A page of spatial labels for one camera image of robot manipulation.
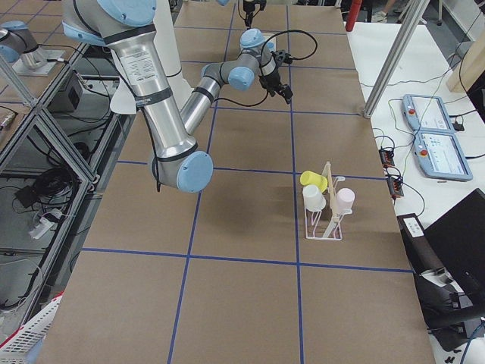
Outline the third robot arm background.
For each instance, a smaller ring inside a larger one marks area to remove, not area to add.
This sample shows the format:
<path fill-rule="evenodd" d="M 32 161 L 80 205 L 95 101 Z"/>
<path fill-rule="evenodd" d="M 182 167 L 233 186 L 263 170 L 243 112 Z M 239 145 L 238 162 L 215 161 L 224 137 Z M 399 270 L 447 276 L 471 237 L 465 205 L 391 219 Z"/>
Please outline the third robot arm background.
<path fill-rule="evenodd" d="M 38 42 L 23 21 L 11 20 L 1 24 L 1 56 L 6 62 L 14 63 L 22 55 L 34 52 L 38 48 Z"/>

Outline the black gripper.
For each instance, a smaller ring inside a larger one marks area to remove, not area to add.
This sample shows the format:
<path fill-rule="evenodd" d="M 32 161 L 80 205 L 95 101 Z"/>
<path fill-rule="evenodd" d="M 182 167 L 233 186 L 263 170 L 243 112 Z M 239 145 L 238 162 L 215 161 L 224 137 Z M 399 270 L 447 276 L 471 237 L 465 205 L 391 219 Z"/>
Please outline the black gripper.
<path fill-rule="evenodd" d="M 291 103 L 293 91 L 288 84 L 283 84 L 281 82 L 278 67 L 269 74 L 261 75 L 259 77 L 259 82 L 262 88 L 265 89 L 271 97 L 279 95 L 284 98 L 286 104 Z"/>
<path fill-rule="evenodd" d="M 252 26 L 252 15 L 256 11 L 263 11 L 266 7 L 266 0 L 243 0 L 242 9 L 245 12 L 245 25 L 247 29 Z"/>

